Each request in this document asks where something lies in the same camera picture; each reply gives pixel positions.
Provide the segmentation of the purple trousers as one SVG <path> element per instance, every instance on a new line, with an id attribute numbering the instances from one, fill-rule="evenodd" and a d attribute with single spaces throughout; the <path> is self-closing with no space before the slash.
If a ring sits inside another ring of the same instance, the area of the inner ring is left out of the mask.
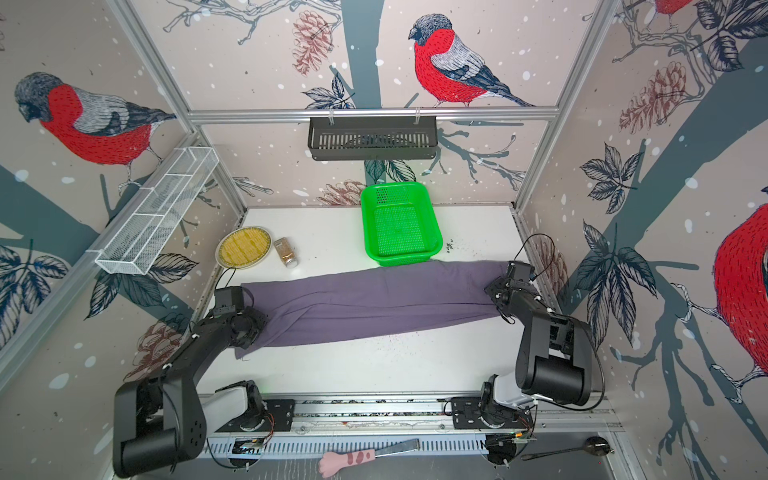
<path id="1" fill-rule="evenodd" d="M 257 340 L 238 349 L 357 340 L 445 328 L 497 316 L 486 287 L 504 261 L 428 261 L 395 267 L 248 283 L 247 296 L 268 321 Z"/>

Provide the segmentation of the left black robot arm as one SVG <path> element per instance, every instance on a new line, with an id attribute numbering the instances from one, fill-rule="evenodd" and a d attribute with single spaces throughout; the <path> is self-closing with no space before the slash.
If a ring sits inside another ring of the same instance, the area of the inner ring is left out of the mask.
<path id="1" fill-rule="evenodd" d="M 258 421 L 267 406 L 252 380 L 219 390 L 236 393 L 236 405 L 205 409 L 197 384 L 220 353 L 251 346 L 267 324 L 252 307 L 214 309 L 160 367 L 124 383 L 114 399 L 113 470 L 120 478 L 173 468 L 196 459 L 208 436 L 246 415 Z"/>

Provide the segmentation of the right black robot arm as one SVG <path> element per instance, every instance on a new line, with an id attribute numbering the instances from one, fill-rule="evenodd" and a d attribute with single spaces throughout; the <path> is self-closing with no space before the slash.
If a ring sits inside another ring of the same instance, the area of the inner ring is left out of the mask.
<path id="1" fill-rule="evenodd" d="M 482 416 L 502 423 L 536 397 L 568 410 L 585 410 L 592 394 L 595 353 L 585 324 L 546 306 L 530 283 L 499 277 L 485 292 L 503 319 L 523 326 L 523 334 L 515 370 L 484 383 Z"/>

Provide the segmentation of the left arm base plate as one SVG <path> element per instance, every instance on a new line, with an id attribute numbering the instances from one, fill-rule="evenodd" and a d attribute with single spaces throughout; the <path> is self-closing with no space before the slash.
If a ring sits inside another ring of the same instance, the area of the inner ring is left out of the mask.
<path id="1" fill-rule="evenodd" d="M 267 399 L 261 413 L 246 411 L 231 419 L 217 430 L 217 433 L 269 433 L 290 432 L 292 429 L 296 401 L 293 399 Z"/>

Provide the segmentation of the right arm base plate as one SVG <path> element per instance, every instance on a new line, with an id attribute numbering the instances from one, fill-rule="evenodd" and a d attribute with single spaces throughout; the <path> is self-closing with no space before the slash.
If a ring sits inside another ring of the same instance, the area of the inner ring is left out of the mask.
<path id="1" fill-rule="evenodd" d="M 533 426 L 533 417 L 526 410 L 500 406 L 480 397 L 453 397 L 449 407 L 455 430 L 528 430 Z"/>

